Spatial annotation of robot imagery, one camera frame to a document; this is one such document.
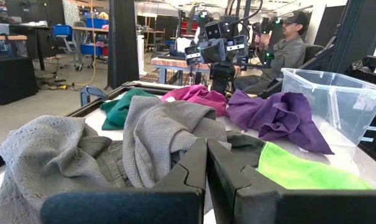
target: magenta cloth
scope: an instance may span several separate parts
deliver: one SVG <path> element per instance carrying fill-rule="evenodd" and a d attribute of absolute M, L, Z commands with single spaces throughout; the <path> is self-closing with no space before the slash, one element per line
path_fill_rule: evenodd
<path fill-rule="evenodd" d="M 208 91 L 206 86 L 193 85 L 179 88 L 168 92 L 162 97 L 162 101 L 166 101 L 169 97 L 175 100 L 185 100 L 200 105 L 210 106 L 217 112 L 217 116 L 223 116 L 226 113 L 226 98 L 216 91 Z"/>
<path fill-rule="evenodd" d="M 313 123 L 310 104 L 302 93 L 276 93 L 264 100 L 236 90 L 228 104 L 231 121 L 244 131 L 257 130 L 262 140 L 287 138 L 305 150 L 334 154 Z"/>

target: lime green cloth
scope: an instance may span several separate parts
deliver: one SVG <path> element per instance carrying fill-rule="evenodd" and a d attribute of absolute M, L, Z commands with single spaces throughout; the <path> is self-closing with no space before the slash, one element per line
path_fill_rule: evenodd
<path fill-rule="evenodd" d="M 271 142 L 262 149 L 258 171 L 286 189 L 372 189 L 354 174 L 300 159 Z"/>
<path fill-rule="evenodd" d="M 120 130 L 124 129 L 124 123 L 127 119 L 133 96 L 154 96 L 144 90 L 129 90 L 120 100 L 113 100 L 109 103 L 103 103 L 101 109 L 106 113 L 106 120 L 102 125 L 102 130 Z"/>

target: gray towel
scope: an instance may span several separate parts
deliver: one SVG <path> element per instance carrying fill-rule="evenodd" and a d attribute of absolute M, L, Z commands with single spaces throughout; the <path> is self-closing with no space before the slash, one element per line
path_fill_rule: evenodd
<path fill-rule="evenodd" d="M 0 223 L 40 223 L 51 195 L 131 185 L 122 142 L 99 137 L 83 118 L 41 116 L 12 131 L 0 147 L 6 172 Z"/>
<path fill-rule="evenodd" d="M 133 186 L 153 187 L 199 138 L 218 140 L 230 149 L 225 126 L 215 118 L 216 111 L 208 106 L 134 96 L 123 137 L 123 164 Z M 209 200 L 207 187 L 206 212 Z"/>

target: floor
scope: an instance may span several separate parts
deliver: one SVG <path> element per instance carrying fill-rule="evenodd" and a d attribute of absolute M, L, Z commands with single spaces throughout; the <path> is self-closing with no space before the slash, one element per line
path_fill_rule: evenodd
<path fill-rule="evenodd" d="M 70 61 L 69 57 L 60 57 L 59 64 Z M 84 63 L 89 64 L 90 59 L 85 58 Z M 145 56 L 145 71 L 151 72 L 154 68 L 150 63 L 150 54 Z M 37 68 L 36 77 L 51 78 L 51 72 L 57 69 L 57 60 L 45 60 L 46 71 L 39 69 L 39 63 L 34 62 Z M 96 75 L 91 86 L 104 89 L 108 80 L 108 65 L 99 61 L 97 63 Z M 81 72 L 75 71 L 73 66 L 66 66 L 58 69 L 58 79 L 66 79 L 67 83 L 87 83 L 91 80 L 94 70 L 83 68 Z M 0 105 L 0 144 L 4 142 L 11 130 L 18 129 L 23 124 L 45 115 L 63 116 L 80 107 L 79 92 L 73 90 L 39 90 L 39 92 L 28 98 L 15 101 L 8 105 Z"/>

